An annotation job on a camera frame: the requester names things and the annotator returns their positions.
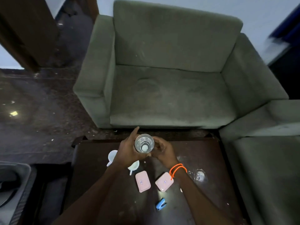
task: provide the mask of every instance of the dark marble floor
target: dark marble floor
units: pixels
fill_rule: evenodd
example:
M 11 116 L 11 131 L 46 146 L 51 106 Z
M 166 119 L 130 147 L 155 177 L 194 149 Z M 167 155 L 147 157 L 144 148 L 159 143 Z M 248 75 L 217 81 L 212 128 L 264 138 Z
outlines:
M 78 136 L 124 139 L 130 133 L 98 129 L 72 91 L 92 31 L 86 1 L 67 0 L 56 20 L 61 33 L 49 65 L 57 68 L 0 70 L 0 160 L 65 163 Z M 204 137 L 207 131 L 147 133 L 182 140 Z

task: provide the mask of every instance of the wooden table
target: wooden table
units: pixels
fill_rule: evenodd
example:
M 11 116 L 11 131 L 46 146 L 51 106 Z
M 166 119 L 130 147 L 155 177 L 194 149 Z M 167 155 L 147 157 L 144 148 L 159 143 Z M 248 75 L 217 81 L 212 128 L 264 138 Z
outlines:
M 233 219 L 235 224 L 243 224 L 238 201 L 227 172 L 227 168 L 215 139 L 193 141 L 173 141 L 178 160 L 187 168 L 190 177 L 202 192 L 221 211 Z M 77 200 L 106 170 L 107 155 L 118 149 L 119 142 L 86 140 L 75 148 L 73 176 L 66 196 L 66 209 Z M 143 193 L 138 191 L 135 174 L 146 170 L 151 188 Z M 95 224 L 195 224 L 188 204 L 179 184 L 174 184 L 160 192 L 155 180 L 168 170 L 156 159 L 147 157 L 140 161 L 139 168 L 129 176 L 123 170 L 111 186 Z M 197 179 L 197 172 L 204 172 L 204 180 Z M 165 198 L 167 206 L 157 211 L 155 204 Z

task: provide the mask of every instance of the bracelet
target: bracelet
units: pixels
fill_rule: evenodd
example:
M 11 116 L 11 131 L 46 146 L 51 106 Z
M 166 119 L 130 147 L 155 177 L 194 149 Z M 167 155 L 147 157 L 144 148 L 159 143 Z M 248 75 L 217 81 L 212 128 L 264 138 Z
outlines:
M 173 169 L 174 167 L 176 167 L 176 166 L 179 166 L 179 167 L 177 167 L 177 168 L 174 170 L 173 174 L 171 174 L 172 169 Z M 181 168 L 181 167 L 185 169 L 185 172 L 186 172 L 186 173 L 188 172 L 188 170 L 183 166 L 182 163 L 178 163 L 178 164 L 176 164 L 175 166 L 173 166 L 173 167 L 170 169 L 170 171 L 169 171 L 169 174 L 170 174 L 170 176 L 171 176 L 171 180 L 174 178 L 175 172 L 176 172 L 179 168 Z

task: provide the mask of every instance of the white wall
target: white wall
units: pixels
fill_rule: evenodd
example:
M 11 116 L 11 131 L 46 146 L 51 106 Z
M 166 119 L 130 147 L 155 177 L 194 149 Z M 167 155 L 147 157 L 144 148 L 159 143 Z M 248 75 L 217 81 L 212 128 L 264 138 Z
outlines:
M 240 18 L 245 33 L 266 63 L 287 45 L 267 39 L 272 31 L 297 7 L 300 0 L 140 0 L 205 10 Z M 114 0 L 97 0 L 100 14 L 113 15 Z
M 66 0 L 45 0 L 53 18 Z M 24 69 L 0 44 L 0 68 L 1 69 Z

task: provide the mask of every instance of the pink box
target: pink box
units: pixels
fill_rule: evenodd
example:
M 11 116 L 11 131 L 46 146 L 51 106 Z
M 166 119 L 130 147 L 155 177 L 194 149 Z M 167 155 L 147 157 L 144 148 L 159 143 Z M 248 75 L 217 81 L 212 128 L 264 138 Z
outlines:
M 159 188 L 160 191 L 164 192 L 166 191 L 174 182 L 174 179 L 171 180 L 171 176 L 168 172 L 165 172 L 157 181 L 155 184 Z
M 150 189 L 151 184 L 146 171 L 142 171 L 135 175 L 135 180 L 137 181 L 137 187 L 140 193 Z

